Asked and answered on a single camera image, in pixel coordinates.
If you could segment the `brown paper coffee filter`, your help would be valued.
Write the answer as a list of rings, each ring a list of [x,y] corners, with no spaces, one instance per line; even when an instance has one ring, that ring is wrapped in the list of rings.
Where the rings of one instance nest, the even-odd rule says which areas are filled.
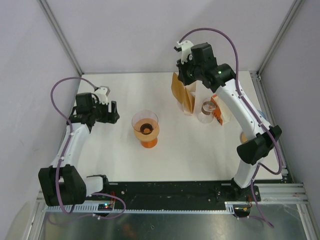
[[[185,87],[181,81],[178,79],[178,75],[173,72],[171,80],[171,92],[175,99],[181,104],[184,104],[185,98]]]

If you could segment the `pink glass dripper cone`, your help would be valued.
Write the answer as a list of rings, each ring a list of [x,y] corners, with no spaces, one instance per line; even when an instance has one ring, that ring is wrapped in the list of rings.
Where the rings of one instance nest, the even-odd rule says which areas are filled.
[[[158,127],[158,116],[150,110],[138,111],[131,119],[133,129],[143,135],[151,134]]]

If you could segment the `orange glass beaker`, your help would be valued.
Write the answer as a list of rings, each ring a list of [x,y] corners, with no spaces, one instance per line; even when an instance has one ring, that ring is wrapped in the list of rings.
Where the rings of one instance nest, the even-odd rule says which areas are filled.
[[[142,141],[141,140],[140,143],[144,148],[151,149],[157,145],[158,138],[156,137],[155,139],[150,140],[150,141]]]

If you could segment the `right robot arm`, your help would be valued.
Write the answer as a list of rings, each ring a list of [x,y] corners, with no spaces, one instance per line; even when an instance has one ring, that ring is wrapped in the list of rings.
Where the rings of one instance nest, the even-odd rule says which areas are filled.
[[[233,69],[226,63],[217,63],[209,43],[194,45],[186,40],[177,43],[174,49],[181,54],[176,62],[178,80],[184,86],[201,81],[226,104],[247,138],[246,143],[236,148],[240,163],[233,177],[236,185],[230,188],[231,196],[242,201],[249,194],[248,186],[255,178],[258,165],[275,147],[282,130],[278,125],[272,126],[259,114]]]

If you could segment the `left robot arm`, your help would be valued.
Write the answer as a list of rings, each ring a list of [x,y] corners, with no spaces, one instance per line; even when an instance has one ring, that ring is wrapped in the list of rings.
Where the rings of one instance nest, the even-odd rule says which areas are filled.
[[[77,170],[83,146],[95,123],[115,124],[120,118],[116,101],[108,101],[109,93],[110,89],[102,86],[94,92],[76,95],[58,154],[49,167],[38,172],[41,190],[49,207],[79,205],[91,194],[100,200],[110,196],[106,175],[82,176]]]

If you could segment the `brown coffee filter pack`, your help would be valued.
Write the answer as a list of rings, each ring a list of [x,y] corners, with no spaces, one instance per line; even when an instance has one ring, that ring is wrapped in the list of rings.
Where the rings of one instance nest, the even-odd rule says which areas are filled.
[[[183,86],[182,109],[185,115],[191,116],[194,113],[196,101],[196,83]]]

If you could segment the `clear glass dripper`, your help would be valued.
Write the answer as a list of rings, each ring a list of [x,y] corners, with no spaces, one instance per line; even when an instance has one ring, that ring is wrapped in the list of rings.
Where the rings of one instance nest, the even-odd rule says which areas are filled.
[[[216,104],[211,101],[211,98],[205,98],[202,101],[201,109],[199,114],[197,115],[197,119],[202,124],[209,124],[213,121],[213,111],[216,109]]]

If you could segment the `white coffee filter pack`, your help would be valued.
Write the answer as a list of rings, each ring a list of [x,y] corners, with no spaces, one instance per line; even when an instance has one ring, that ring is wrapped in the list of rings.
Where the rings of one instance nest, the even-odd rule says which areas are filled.
[[[217,94],[213,95],[210,101],[215,105],[212,115],[216,118],[221,126],[227,124],[231,118],[232,113],[223,100]]]

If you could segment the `blue glass dripper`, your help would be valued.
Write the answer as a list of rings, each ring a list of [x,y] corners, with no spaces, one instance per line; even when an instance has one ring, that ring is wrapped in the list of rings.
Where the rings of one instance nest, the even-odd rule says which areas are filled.
[[[267,118],[266,118],[266,115],[262,112],[262,111],[260,111],[260,110],[258,110],[258,112],[259,112],[259,114],[266,120]]]

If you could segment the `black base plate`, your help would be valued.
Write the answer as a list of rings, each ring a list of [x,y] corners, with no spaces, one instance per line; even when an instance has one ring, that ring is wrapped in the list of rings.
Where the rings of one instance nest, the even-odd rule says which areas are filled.
[[[114,193],[132,211],[215,211],[225,202],[261,200],[256,185],[240,188],[232,180],[111,182],[101,192]]]

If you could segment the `left frame post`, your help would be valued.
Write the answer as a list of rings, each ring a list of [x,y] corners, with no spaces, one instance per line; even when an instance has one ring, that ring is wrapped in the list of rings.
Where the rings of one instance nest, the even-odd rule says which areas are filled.
[[[41,10],[43,11],[48,23],[50,24],[54,34],[56,35],[62,49],[64,50],[65,54],[67,55],[71,65],[73,66],[73,68],[75,69],[75,71],[77,72],[77,74],[79,76],[83,75],[83,70],[76,58],[76,55],[74,53],[74,51],[71,48],[71,45],[69,43],[69,41],[67,40],[63,29],[61,28],[54,12],[52,11],[49,3],[47,0],[37,0]]]

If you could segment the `frame post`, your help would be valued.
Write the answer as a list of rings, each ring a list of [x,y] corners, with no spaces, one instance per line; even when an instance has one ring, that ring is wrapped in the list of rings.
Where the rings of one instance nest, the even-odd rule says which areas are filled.
[[[262,59],[261,64],[259,65],[256,74],[260,76],[263,71],[265,70],[266,66],[270,62],[271,58],[273,57],[274,53],[276,52],[277,48],[281,44],[281,41],[285,37],[287,31],[289,30],[290,26],[292,25],[294,19],[298,15],[300,9],[302,8],[303,4],[305,3],[304,0],[294,0],[291,7],[289,8],[287,14],[284,17],[275,37],[272,40],[271,45],[269,46],[265,56]]]
[[[79,76],[83,75],[83,70],[76,58],[76,55],[74,53],[74,51],[71,48],[71,45],[69,43],[69,41],[67,40],[63,29],[61,28],[54,12],[52,11],[49,3],[47,0],[37,0],[41,10],[43,11],[48,23],[50,24],[54,34],[56,35],[62,49],[64,50],[65,54],[67,55],[71,65],[73,66],[73,68],[75,69],[75,71],[77,72],[77,74]]]

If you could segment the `right frame post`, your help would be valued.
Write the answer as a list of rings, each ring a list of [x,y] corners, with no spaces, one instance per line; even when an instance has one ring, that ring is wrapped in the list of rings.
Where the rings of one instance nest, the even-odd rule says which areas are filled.
[[[294,19],[298,15],[300,9],[302,8],[303,4],[305,3],[304,0],[294,0],[291,7],[289,8],[287,14],[284,17],[275,37],[272,40],[271,45],[269,46],[265,56],[262,59],[261,64],[259,65],[256,74],[260,76],[263,71],[265,70],[266,66],[270,62],[271,58],[273,57],[274,53],[276,52],[277,48],[281,44],[281,41],[285,37],[287,31],[289,30],[290,26],[292,25]]]

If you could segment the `aluminium frame rail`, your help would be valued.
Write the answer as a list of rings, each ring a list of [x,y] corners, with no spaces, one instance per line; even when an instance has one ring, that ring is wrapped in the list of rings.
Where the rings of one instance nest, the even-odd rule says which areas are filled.
[[[127,204],[132,204],[138,197],[167,199],[197,200],[210,197],[217,202],[245,202],[256,199],[261,200],[261,195],[270,195],[279,198],[284,195],[293,198],[304,194],[304,187],[298,184],[268,184],[261,183],[253,187],[240,188],[230,181],[168,181],[168,182],[111,182],[104,183],[103,194],[115,193],[122,196]]]

